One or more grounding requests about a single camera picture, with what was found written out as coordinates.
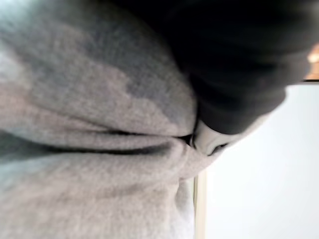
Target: black fabric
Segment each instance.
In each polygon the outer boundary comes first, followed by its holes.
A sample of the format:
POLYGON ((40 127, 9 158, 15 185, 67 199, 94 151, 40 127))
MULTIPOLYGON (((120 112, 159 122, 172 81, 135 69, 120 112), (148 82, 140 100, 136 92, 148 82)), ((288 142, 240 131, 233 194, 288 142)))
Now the black fabric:
POLYGON ((193 84, 200 118, 244 131, 302 81, 319 41, 319 0, 116 0, 169 42, 193 84))

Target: clothing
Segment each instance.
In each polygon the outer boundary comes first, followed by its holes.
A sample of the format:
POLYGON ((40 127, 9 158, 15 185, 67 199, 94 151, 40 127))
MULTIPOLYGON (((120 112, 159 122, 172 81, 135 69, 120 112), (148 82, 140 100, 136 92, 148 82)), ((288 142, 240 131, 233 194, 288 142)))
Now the clothing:
POLYGON ((243 132, 303 80, 319 42, 319 0, 114 0, 165 36, 200 102, 200 118, 243 132))
POLYGON ((122 9, 1 1, 0 239, 193 239, 196 104, 122 9))

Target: gray fabric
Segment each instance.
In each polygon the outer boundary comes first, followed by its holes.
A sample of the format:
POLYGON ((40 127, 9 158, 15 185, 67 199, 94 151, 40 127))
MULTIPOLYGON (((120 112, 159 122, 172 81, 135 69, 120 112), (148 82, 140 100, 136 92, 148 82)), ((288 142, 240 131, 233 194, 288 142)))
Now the gray fabric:
POLYGON ((0 1, 0 239, 191 239, 196 101, 105 1, 0 1))

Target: white wall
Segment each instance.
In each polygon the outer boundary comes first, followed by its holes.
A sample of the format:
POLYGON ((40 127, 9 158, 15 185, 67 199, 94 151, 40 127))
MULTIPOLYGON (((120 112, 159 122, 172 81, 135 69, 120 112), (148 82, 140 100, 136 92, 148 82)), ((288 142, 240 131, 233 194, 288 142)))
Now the white wall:
POLYGON ((208 239, 319 239, 319 86, 294 86, 270 119, 208 169, 208 239))

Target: black sleeve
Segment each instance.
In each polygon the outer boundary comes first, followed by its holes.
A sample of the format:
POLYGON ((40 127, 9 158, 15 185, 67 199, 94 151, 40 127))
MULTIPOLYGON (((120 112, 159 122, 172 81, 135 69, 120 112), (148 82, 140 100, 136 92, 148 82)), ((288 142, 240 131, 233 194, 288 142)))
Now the black sleeve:
POLYGON ((161 29, 188 73, 200 118, 225 134, 275 109, 285 87, 306 75, 319 41, 319 0, 149 2, 135 7, 161 29))

